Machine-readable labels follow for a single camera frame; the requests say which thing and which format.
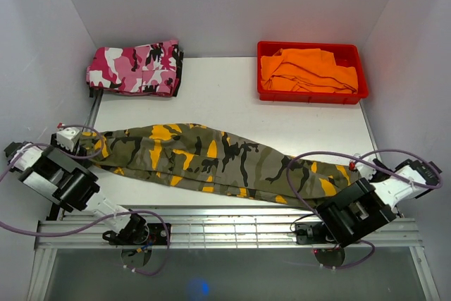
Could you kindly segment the yellow camouflage trousers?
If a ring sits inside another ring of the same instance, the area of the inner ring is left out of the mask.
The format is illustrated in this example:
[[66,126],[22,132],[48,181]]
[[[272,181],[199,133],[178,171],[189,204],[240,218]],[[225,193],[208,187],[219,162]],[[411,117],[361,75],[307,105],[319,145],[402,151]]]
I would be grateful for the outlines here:
[[170,187],[317,207],[352,184],[349,166],[300,159],[194,123],[84,132],[95,166]]

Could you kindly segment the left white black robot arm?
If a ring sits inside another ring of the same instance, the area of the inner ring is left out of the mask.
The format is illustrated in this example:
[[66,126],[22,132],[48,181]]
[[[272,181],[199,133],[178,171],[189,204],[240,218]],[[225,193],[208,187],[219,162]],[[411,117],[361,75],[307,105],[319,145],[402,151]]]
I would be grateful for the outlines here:
[[112,202],[101,191],[98,177],[61,150],[12,142],[4,154],[22,184],[64,211],[82,211],[105,223],[108,230],[102,238],[109,244],[141,245],[149,239],[145,219]]

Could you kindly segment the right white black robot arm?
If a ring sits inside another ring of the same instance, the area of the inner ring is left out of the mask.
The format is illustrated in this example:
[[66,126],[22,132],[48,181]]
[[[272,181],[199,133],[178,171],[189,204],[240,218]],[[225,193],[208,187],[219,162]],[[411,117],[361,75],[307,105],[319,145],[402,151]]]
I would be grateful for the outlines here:
[[361,178],[320,204],[318,223],[295,223],[299,245],[331,242],[347,247],[396,219],[393,209],[405,199],[418,199],[440,183],[441,170],[432,162],[408,159],[395,168],[407,182],[377,171]]

